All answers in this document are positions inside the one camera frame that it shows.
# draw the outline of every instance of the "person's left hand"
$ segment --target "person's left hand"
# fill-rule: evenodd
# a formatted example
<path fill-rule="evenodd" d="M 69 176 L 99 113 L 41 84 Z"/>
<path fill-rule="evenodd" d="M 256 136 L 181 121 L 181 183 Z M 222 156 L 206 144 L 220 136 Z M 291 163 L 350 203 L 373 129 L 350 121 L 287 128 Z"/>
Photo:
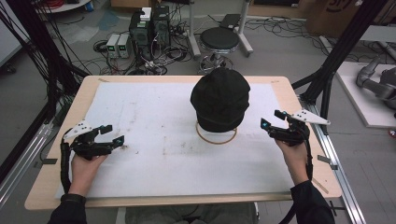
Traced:
<path fill-rule="evenodd" d="M 94 157 L 91 161 L 75 155 L 72 160 L 72 184 L 68 193 L 87 196 L 100 164 L 107 156 Z"/>

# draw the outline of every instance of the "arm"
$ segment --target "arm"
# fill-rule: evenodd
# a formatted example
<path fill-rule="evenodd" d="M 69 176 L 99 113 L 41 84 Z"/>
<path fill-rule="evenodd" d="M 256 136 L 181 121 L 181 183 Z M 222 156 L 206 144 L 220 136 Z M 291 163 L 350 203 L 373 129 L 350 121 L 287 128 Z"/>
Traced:
<path fill-rule="evenodd" d="M 91 188 L 100 164 L 106 156 L 87 161 L 75 155 L 72 160 L 72 184 L 61 204 L 52 212 L 49 224 L 86 224 L 85 197 Z"/>
<path fill-rule="evenodd" d="M 288 165 L 294 187 L 291 196 L 294 200 L 298 223 L 335 223 L 332 211 L 320 192 L 312 185 L 306 174 L 307 153 L 304 144 L 289 147 L 276 140 Z"/>

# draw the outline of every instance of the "white board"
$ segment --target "white board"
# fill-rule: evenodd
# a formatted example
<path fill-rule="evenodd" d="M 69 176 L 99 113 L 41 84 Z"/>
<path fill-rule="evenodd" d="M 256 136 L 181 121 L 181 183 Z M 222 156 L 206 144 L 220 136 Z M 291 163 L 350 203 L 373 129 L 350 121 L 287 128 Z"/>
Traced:
<path fill-rule="evenodd" d="M 89 197 L 141 197 L 289 192 L 293 186 L 280 149 L 260 127 L 279 109 L 271 85 L 251 84 L 245 118 L 233 141 L 212 145 L 195 131 L 191 83 L 102 83 L 86 120 L 113 125 L 96 142 L 125 136 L 100 167 Z M 219 135 L 205 136 L 220 139 Z"/>
<path fill-rule="evenodd" d="M 366 65 L 367 63 L 343 63 L 337 71 L 339 80 L 343 84 L 347 95 L 360 114 L 366 127 L 394 128 L 396 127 L 396 119 L 393 115 L 396 111 L 390 109 L 383 101 L 376 98 L 372 91 L 356 85 L 356 77 L 359 71 Z M 382 71 L 393 67 L 394 65 L 379 64 L 371 80 L 379 82 Z"/>

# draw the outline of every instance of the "gray robotic arm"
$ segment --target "gray robotic arm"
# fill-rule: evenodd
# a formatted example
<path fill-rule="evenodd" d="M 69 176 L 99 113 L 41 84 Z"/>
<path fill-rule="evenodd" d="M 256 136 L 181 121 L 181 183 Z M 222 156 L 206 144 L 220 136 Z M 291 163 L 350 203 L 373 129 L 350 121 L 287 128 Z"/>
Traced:
<path fill-rule="evenodd" d="M 372 91 L 389 108 L 396 109 L 396 67 L 383 71 L 379 83 L 372 81 L 371 76 L 375 73 L 379 61 L 380 58 L 376 57 L 359 71 L 356 85 Z"/>

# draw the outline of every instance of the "stool seat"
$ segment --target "stool seat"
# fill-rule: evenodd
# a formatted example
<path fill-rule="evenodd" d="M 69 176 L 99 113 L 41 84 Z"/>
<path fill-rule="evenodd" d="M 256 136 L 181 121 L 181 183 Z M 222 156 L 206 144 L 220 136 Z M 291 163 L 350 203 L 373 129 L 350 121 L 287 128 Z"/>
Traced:
<path fill-rule="evenodd" d="M 203 48 L 216 50 L 233 51 L 238 44 L 239 38 L 232 30 L 215 27 L 201 33 L 201 44 Z"/>

